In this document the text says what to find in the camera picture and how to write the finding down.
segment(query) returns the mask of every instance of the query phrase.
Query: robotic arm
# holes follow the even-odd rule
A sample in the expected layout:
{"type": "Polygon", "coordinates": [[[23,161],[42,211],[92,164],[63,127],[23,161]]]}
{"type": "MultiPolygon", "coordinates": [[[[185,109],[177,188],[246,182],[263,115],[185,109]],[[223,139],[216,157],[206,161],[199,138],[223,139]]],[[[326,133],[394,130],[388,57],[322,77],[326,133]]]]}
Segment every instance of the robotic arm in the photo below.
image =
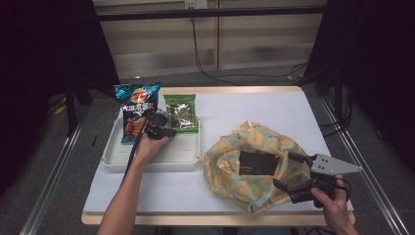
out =
{"type": "Polygon", "coordinates": [[[337,179],[335,175],[358,172],[362,170],[361,166],[349,164],[322,154],[303,156],[290,153],[289,159],[301,164],[306,162],[310,168],[310,179],[305,181],[303,184],[291,186],[274,178],[274,186],[287,192],[293,204],[305,201],[314,201],[314,206],[317,208],[322,208],[323,205],[312,196],[310,191],[312,187],[321,189],[331,199],[334,199],[336,188],[346,190],[348,193],[348,189],[340,187],[336,184],[337,179]]]}

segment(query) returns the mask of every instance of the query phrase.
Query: human arm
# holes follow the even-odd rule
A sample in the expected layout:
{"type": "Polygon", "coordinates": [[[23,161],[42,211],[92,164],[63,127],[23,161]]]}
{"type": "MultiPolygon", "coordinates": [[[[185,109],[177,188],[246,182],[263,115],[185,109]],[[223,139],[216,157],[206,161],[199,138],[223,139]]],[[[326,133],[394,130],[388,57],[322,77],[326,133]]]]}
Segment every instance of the human arm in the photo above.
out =
{"type": "Polygon", "coordinates": [[[98,234],[132,233],[144,168],[159,148],[168,141],[168,137],[153,140],[147,134],[143,134],[131,167],[104,213],[98,234]]]}
{"type": "MultiPolygon", "coordinates": [[[[342,176],[337,175],[337,185],[344,187],[342,176]]],[[[338,235],[355,235],[358,234],[347,213],[347,193],[342,189],[335,189],[336,198],[330,199],[326,193],[318,188],[312,188],[311,194],[320,201],[324,207],[324,218],[327,225],[338,235]]]]}

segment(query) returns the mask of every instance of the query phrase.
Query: green snack package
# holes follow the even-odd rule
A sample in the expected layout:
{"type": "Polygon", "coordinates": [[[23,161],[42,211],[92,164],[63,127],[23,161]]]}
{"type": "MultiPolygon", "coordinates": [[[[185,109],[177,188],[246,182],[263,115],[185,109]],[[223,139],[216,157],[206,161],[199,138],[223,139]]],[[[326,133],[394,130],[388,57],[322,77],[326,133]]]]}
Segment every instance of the green snack package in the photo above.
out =
{"type": "Polygon", "coordinates": [[[166,112],[169,114],[168,127],[177,133],[198,133],[196,117],[196,95],[164,95],[166,112]]]}

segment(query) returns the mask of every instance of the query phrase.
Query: human hand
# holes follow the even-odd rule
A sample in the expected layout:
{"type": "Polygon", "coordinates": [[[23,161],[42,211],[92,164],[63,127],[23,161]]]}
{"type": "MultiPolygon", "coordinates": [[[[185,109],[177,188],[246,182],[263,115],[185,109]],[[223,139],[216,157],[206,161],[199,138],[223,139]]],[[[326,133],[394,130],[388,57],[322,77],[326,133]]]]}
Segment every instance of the human hand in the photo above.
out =
{"type": "Polygon", "coordinates": [[[170,138],[167,136],[164,136],[161,140],[154,140],[147,133],[144,133],[135,152],[134,162],[145,165],[159,151],[160,147],[168,143],[169,140],[170,138]]]}
{"type": "MultiPolygon", "coordinates": [[[[344,187],[341,175],[336,175],[337,185],[344,187]]],[[[327,225],[333,229],[336,234],[357,234],[353,224],[348,218],[347,213],[347,192],[342,189],[335,189],[336,198],[330,199],[329,196],[318,188],[312,188],[311,194],[320,201],[324,207],[324,218],[327,225]]]]}

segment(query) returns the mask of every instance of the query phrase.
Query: snack bag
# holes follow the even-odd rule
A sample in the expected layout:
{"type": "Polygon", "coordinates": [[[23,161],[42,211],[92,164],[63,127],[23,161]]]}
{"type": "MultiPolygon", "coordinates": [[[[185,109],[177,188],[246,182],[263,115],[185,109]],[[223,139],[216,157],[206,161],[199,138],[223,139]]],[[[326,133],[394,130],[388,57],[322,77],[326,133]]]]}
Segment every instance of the snack bag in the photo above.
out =
{"type": "Polygon", "coordinates": [[[115,86],[116,99],[121,103],[123,136],[121,143],[134,142],[145,124],[145,111],[158,108],[161,83],[152,85],[121,84],[115,86]]]}
{"type": "Polygon", "coordinates": [[[301,185],[310,178],[309,167],[290,161],[290,153],[306,156],[291,137],[246,121],[206,151],[205,180],[213,194],[248,213],[262,212],[290,200],[274,186],[273,178],[288,185],[301,185]]]}
{"type": "Polygon", "coordinates": [[[198,133],[196,95],[164,95],[166,111],[170,115],[168,127],[177,133],[198,133]]]}

